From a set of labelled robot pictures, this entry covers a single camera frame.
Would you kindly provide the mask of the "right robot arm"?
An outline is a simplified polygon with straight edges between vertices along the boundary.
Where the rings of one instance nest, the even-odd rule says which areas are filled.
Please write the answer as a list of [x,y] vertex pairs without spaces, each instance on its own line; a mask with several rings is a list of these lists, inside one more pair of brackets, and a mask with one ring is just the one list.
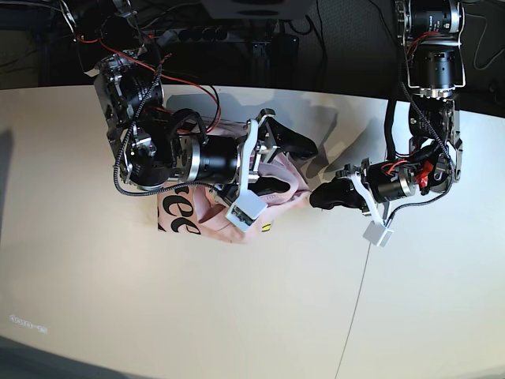
[[163,106],[166,56],[134,23],[128,1],[62,1],[62,16],[74,39],[96,47],[94,79],[107,140],[114,156],[113,183],[129,197],[147,197],[183,186],[204,187],[235,197],[249,188],[274,187],[259,166],[277,156],[306,161],[315,143],[279,123],[263,109],[236,136],[217,134],[210,121],[190,108]]

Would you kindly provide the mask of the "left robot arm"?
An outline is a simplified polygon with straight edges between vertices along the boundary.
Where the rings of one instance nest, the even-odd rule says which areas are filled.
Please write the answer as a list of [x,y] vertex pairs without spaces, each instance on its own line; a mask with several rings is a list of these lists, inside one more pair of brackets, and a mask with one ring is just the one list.
[[314,208],[362,211],[372,225],[388,229],[397,209],[391,202],[420,193],[445,196],[461,177],[462,139],[454,92],[466,84],[461,37],[466,15],[460,1],[396,1],[398,78],[383,124],[385,160],[347,164],[309,198]]

